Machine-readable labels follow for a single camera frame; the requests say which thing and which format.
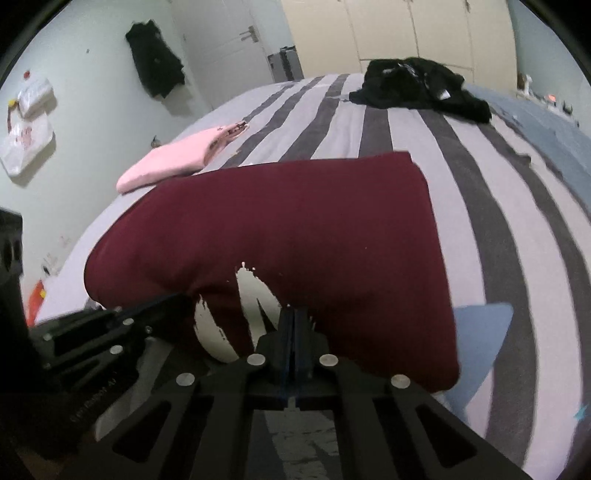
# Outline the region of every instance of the gray stripe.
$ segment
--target gray stripe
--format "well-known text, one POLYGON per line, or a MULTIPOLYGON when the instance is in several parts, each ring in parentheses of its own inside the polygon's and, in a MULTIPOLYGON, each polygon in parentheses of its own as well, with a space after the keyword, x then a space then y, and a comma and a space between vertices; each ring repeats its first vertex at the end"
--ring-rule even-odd
POLYGON ((513 305, 513 321, 495 361, 486 439, 519 466, 534 422, 537 356, 530 304, 515 241, 476 161, 443 115, 420 111, 466 203, 474 230, 488 303, 513 305))
POLYGON ((265 100, 263 103, 261 103, 258 107, 256 107, 251 113, 249 113, 242 120, 245 121, 246 123, 250 122, 259 113, 261 113, 265 108, 270 106, 275 100, 277 100, 281 95, 283 95, 283 92, 285 92, 288 88, 291 88, 293 86, 294 86, 294 82, 286 83, 283 88, 281 88, 279 91, 277 91, 273 95, 271 95, 267 100, 265 100))
MULTIPOLYGON (((497 152, 511 163, 515 171, 521 175, 523 181, 530 188, 535 204, 546 217, 558 244, 569 279, 574 312, 579 326, 583 377, 582 404, 587 405, 591 403, 591 282, 589 281, 589 273, 585 267, 583 255, 579 251, 552 195, 529 167, 529 157, 517 154, 492 125, 481 125, 480 130, 496 148, 497 152)), ((579 422, 574 434, 571 456, 580 450, 581 445, 588 436, 589 429, 591 429, 591 419, 589 417, 579 422)))
POLYGON ((388 110, 367 106, 363 117, 363 134, 359 157, 371 157, 392 151, 388 110))
POLYGON ((339 106, 343 84, 349 75, 339 75, 330 85, 320 102, 318 112, 305 130, 291 145, 289 150, 280 158, 284 160, 308 160, 314 154, 316 149, 322 143, 330 128, 330 122, 333 119, 336 108, 339 106))
POLYGON ((252 153, 252 151, 260 144, 271 132, 277 130, 285 120, 287 116, 291 113, 300 99, 304 96, 304 94, 310 90, 314 85, 316 85, 319 81, 322 80, 324 77, 316 77, 310 83, 305 85, 301 88, 297 93, 294 93, 290 96, 283 105, 273 114, 269 123, 267 123, 261 130, 259 130, 254 135, 250 136, 246 139, 246 141, 242 144, 240 150, 228 159, 224 165, 220 168, 230 168, 230 167, 237 167, 238 165, 242 164, 247 158, 248 155, 252 153))

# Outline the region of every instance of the metal rivet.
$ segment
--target metal rivet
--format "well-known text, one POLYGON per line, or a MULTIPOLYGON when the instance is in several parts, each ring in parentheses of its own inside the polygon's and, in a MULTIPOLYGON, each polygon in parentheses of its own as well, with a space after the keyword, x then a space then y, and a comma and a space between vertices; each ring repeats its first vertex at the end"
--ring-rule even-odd
POLYGON ((264 364, 266 360, 265 355, 261 355, 260 353, 248 355, 248 358, 246 359, 249 365, 254 365, 255 367, 264 364))
POLYGON ((111 352, 112 355, 119 355, 122 351, 123 347, 121 345, 113 345, 109 350, 109 352, 111 352))
POLYGON ((394 375, 390 379, 390 383, 396 388, 408 388, 410 386, 410 378, 406 375, 394 375))
POLYGON ((195 375, 193 374, 180 374, 177 377, 177 385, 180 385, 181 387, 188 387, 190 385, 193 385, 193 383, 195 382, 195 375))
POLYGON ((339 363, 339 358, 332 353, 326 353, 320 357, 320 364, 324 367, 334 367, 339 363))

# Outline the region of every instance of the white door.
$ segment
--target white door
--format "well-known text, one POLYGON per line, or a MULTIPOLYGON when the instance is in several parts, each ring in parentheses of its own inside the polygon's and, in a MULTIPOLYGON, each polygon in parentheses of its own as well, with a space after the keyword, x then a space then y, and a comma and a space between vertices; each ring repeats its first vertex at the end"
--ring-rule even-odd
POLYGON ((197 88, 214 108, 273 83, 267 56, 242 0, 171 0, 197 88))
POLYGON ((467 0, 477 85, 499 92, 517 88, 515 34, 506 2, 467 0))
POLYGON ((471 69, 466 0, 410 0, 409 5, 417 33, 419 56, 471 69))
POLYGON ((413 19, 407 2, 346 0, 346 3, 362 62, 417 56, 413 19))
POLYGON ((282 0, 306 77, 361 72, 347 6, 341 0, 282 0))

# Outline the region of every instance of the white wall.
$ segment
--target white wall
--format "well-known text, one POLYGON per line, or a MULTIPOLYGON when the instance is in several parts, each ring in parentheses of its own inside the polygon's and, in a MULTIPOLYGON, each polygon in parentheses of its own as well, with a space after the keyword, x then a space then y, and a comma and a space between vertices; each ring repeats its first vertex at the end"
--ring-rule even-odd
POLYGON ((50 79, 57 98, 49 158, 35 160, 15 181, 0 167, 0 206, 24 220, 25 295, 42 278, 44 262, 59 269, 153 136, 167 142, 209 110, 188 67, 189 84, 163 102, 142 87, 125 33, 149 19, 187 65, 166 0, 73 0, 33 39, 0 89, 6 108, 30 69, 31 78, 50 79))
POLYGON ((519 0, 508 0, 515 31, 517 68, 532 77, 532 90, 573 105, 573 116, 591 137, 591 86, 558 36, 519 0))
POLYGON ((267 55, 278 53, 282 47, 294 45, 290 27, 280 0, 245 0, 261 34, 267 55))

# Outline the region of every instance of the maroon shirt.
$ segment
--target maroon shirt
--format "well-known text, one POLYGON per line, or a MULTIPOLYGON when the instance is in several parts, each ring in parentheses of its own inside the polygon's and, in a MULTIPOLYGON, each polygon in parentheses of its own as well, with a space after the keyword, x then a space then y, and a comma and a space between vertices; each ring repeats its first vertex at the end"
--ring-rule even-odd
MULTIPOLYGON (((457 381, 454 318, 427 183, 406 152, 272 163, 162 182, 86 264, 90 296, 131 306, 203 299, 234 351, 253 351, 236 272, 307 306, 336 355, 430 391, 457 381)), ((194 320, 176 328, 195 342, 194 320)))

